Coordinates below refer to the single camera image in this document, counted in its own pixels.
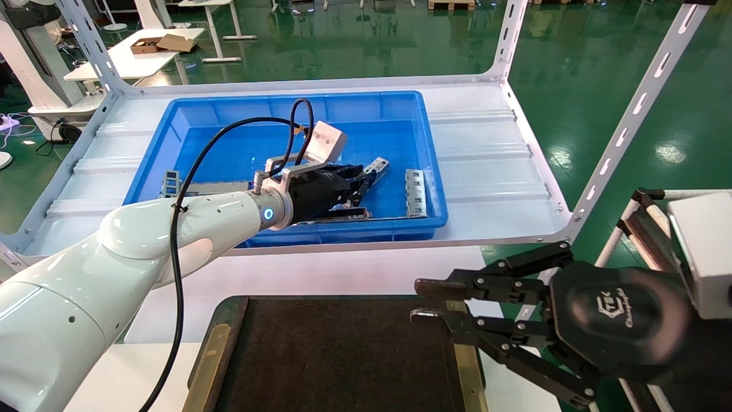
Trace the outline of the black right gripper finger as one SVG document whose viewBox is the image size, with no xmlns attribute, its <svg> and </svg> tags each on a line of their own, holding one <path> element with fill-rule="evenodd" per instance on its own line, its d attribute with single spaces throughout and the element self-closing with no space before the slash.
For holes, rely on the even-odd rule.
<svg viewBox="0 0 732 412">
<path fill-rule="evenodd" d="M 444 329 L 452 343 L 480 349 L 507 370 L 576 409 L 588 409 L 596 401 L 599 376 L 593 367 L 580 365 L 568 372 L 527 350 L 557 344 L 545 323 L 474 316 L 468 308 L 414 308 L 411 323 Z"/>
<path fill-rule="evenodd" d="M 567 241 L 546 244 L 496 260 L 483 269 L 454 269 L 446 279 L 416 279 L 416 294 L 440 300 L 485 300 L 486 302 L 536 305 L 549 297 L 550 288 L 532 276 L 545 270 L 565 268 L 574 262 Z"/>
</svg>

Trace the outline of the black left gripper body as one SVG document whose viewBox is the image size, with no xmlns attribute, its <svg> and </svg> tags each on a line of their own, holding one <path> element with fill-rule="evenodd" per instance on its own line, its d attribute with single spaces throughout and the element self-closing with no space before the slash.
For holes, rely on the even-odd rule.
<svg viewBox="0 0 732 412">
<path fill-rule="evenodd" d="M 324 166 L 291 177 L 288 193 L 293 206 L 291 225 L 316 218 L 344 204 L 348 183 L 333 180 L 333 166 Z"/>
</svg>

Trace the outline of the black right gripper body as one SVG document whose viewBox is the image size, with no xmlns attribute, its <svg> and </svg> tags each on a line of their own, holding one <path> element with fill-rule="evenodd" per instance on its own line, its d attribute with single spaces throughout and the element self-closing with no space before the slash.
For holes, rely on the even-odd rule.
<svg viewBox="0 0 732 412">
<path fill-rule="evenodd" d="M 559 340 L 600 373 L 645 383 L 674 377 L 694 307 L 672 276 L 574 262 L 549 289 Z"/>
</svg>

